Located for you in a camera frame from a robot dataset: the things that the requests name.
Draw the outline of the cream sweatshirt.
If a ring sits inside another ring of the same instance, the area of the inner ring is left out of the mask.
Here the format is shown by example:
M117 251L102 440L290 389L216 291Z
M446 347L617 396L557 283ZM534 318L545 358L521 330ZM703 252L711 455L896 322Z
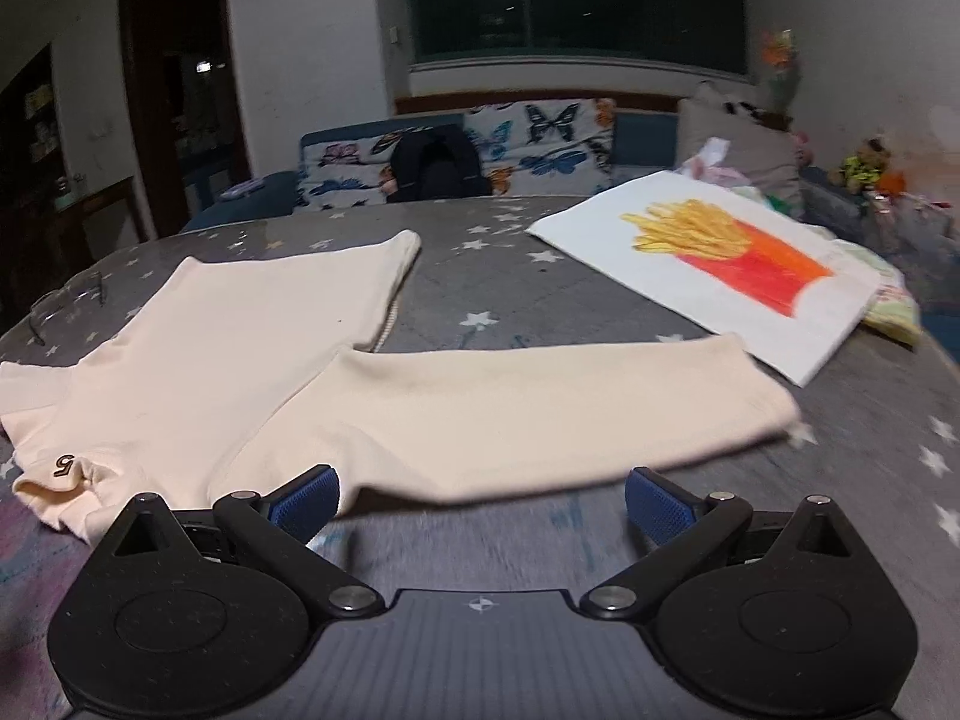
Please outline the cream sweatshirt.
M607 483L788 431L791 394L731 335L387 355L420 241L256 262L186 260L73 366L2 369L13 494L96 541L140 493L205 509L316 465L460 504Z

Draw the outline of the white fries print bag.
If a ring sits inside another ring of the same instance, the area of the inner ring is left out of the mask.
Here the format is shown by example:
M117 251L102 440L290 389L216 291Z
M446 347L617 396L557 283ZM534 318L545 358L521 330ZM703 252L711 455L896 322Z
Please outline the white fries print bag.
M867 314L880 275L729 188L654 172L527 232L804 387Z

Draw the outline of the light green folded cloth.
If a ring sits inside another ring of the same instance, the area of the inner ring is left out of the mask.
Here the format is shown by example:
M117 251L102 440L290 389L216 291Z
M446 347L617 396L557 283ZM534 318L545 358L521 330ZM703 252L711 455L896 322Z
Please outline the light green folded cloth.
M913 294L908 291L903 273L880 255L854 242L838 241L838 247L851 257L870 266L880 278L880 286L867 307L862 323L882 337L914 348L921 338L921 317Z

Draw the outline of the blue sofa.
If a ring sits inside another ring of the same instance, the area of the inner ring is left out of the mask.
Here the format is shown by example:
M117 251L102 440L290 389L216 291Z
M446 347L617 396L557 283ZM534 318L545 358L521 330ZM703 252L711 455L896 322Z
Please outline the blue sofa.
M892 187L890 154L880 140L825 172L799 159L802 142L794 133L693 99L675 114L622 112L607 98L542 99L308 133L298 169L244 184L187 226L418 200L587 197L645 167L681 166L713 138L726 142L726 153L695 169L697 179L752 187L775 210L871 252L880 249L884 219L872 197L890 199L896 281L926 330L946 346L957 343L957 227L942 205L921 202L916 188Z

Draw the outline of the beige pillow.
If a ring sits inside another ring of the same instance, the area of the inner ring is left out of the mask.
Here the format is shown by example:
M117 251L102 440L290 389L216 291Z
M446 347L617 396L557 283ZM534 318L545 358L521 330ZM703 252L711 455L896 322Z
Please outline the beige pillow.
M770 199L784 213L799 218L804 210L796 145L788 133L757 124L747 115L731 112L716 88L704 85L692 98L679 103L675 163L695 158L711 138L727 143L722 169L732 169Z

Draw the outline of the yellow green plush toy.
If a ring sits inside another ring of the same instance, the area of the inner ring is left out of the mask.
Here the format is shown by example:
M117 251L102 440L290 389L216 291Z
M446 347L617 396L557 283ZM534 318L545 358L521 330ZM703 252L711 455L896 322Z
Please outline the yellow green plush toy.
M900 195L907 190L903 172L892 166L892 153L878 137L866 138L856 151L832 172L832 183L853 195L871 192Z

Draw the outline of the black backpack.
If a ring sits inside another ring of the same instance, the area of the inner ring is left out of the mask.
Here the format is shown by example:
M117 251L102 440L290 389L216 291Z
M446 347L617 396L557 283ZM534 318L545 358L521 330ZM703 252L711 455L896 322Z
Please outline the black backpack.
M404 132L389 161L394 190L389 203L473 199L490 195L477 148L455 124Z

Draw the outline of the butterfly print sofa cushion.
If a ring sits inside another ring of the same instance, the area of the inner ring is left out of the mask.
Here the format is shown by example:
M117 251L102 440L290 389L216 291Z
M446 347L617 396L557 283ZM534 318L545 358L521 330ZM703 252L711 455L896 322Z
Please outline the butterfly print sofa cushion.
M298 206L592 195L612 185L615 114L607 98L519 101L439 124L394 122L373 135L308 138Z

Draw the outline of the artificial flower bouquet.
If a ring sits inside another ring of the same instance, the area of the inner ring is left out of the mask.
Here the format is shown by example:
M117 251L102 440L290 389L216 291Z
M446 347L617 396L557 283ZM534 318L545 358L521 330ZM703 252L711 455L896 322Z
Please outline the artificial flower bouquet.
M765 32L761 36L760 57L768 68L768 104L778 114L788 114L802 80L802 68L794 34L790 29Z

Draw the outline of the dark window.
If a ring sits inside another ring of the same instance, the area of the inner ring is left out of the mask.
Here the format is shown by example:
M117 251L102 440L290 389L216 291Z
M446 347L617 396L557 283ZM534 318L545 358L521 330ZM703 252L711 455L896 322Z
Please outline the dark window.
M416 57L612 57L743 75L745 0L412 0Z

